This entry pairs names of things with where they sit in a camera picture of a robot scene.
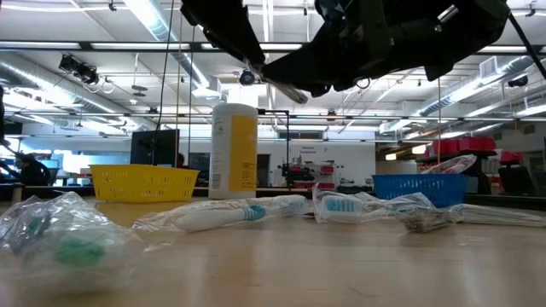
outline yellow basket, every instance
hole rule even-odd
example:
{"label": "yellow basket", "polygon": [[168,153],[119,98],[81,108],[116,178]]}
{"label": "yellow basket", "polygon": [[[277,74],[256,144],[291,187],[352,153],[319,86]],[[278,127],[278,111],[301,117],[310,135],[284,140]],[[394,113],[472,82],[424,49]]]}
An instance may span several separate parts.
{"label": "yellow basket", "polygon": [[199,171],[151,165],[91,165],[98,200],[190,200]]}

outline blue plastic basket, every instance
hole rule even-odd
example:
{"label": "blue plastic basket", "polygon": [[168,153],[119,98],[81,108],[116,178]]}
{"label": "blue plastic basket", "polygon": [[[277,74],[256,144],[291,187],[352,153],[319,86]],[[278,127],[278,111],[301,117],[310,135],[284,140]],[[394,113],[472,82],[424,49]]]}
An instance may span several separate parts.
{"label": "blue plastic basket", "polygon": [[373,175],[377,197],[391,200],[421,192],[438,207],[461,204],[467,178],[459,174]]}

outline cable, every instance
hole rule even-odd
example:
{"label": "cable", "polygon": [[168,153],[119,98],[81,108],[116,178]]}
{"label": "cable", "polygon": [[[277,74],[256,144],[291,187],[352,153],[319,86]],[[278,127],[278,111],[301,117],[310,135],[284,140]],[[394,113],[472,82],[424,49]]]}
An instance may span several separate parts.
{"label": "cable", "polygon": [[[194,26],[194,33],[191,37],[191,42],[193,43],[195,41],[195,26]],[[189,59],[191,60],[191,63],[193,65],[194,63],[194,51],[191,51],[191,54],[189,55]],[[191,87],[191,83],[194,81],[194,70],[191,69],[189,71],[189,86]],[[191,94],[191,91],[189,92],[189,116],[188,116],[188,167],[191,167],[191,159],[189,158],[189,150],[191,149],[191,97],[193,95]]]}
{"label": "cable", "polygon": [[167,33],[167,44],[165,49],[165,63],[163,65],[163,78],[161,78],[161,95],[160,95],[160,117],[157,120],[157,125],[155,126],[154,139],[152,140],[152,155],[151,155],[151,165],[155,164],[155,145],[157,142],[157,134],[160,131],[161,127],[161,118],[163,117],[163,94],[165,93],[165,76],[167,73],[167,59],[169,58],[169,44],[171,43],[171,30],[172,30],[172,16],[174,15],[174,0],[171,2],[171,18],[169,20],[169,32]]}
{"label": "cable", "polygon": [[523,30],[521,29],[520,24],[515,19],[515,17],[512,15],[512,13],[510,13],[508,15],[508,18],[510,19],[510,22],[512,23],[512,26],[514,26],[515,31],[518,33],[518,36],[520,37],[521,41],[523,42],[523,44],[527,48],[527,52],[529,53],[532,60],[537,65],[538,71],[540,71],[540,73],[543,75],[543,78],[546,78],[546,69],[544,69],[543,64],[538,59],[537,53],[532,48],[531,43],[529,43],[529,40],[527,39],[526,35],[523,33]]}

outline plastic bag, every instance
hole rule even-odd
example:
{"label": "plastic bag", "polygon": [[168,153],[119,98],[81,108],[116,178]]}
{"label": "plastic bag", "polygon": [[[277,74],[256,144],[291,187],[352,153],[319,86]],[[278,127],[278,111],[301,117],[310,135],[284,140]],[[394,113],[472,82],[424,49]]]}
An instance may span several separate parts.
{"label": "plastic bag", "polygon": [[411,232],[426,233],[459,223],[461,219],[446,210],[406,205],[396,211],[396,218]]}
{"label": "plastic bag", "polygon": [[546,227],[546,217],[498,208],[461,204],[448,209],[464,223]]}
{"label": "plastic bag", "polygon": [[45,292],[122,287],[146,247],[74,192],[32,197],[0,217],[0,277]]}
{"label": "plastic bag", "polygon": [[433,203],[422,193],[409,194],[393,200],[380,200],[367,193],[346,195],[312,190],[315,219],[318,223],[364,223],[398,217],[397,212],[412,206],[433,209]]}
{"label": "plastic bag", "polygon": [[478,157],[473,154],[463,155],[435,165],[421,174],[461,174],[476,163],[476,159]]}
{"label": "plastic bag", "polygon": [[289,217],[308,211],[307,199],[287,195],[242,200],[211,200],[138,218],[133,229],[144,232],[195,232],[264,217]]}

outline workbench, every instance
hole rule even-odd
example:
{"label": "workbench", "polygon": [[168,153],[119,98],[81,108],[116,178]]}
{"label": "workbench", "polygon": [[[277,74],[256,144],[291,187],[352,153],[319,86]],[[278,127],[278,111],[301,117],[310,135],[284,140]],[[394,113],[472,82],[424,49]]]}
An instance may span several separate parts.
{"label": "workbench", "polygon": [[[183,205],[87,200],[123,226]],[[545,232],[459,224],[410,234],[395,220],[351,225],[273,217],[179,235],[125,290],[44,298],[18,296],[0,283],[0,305],[543,306]]]}

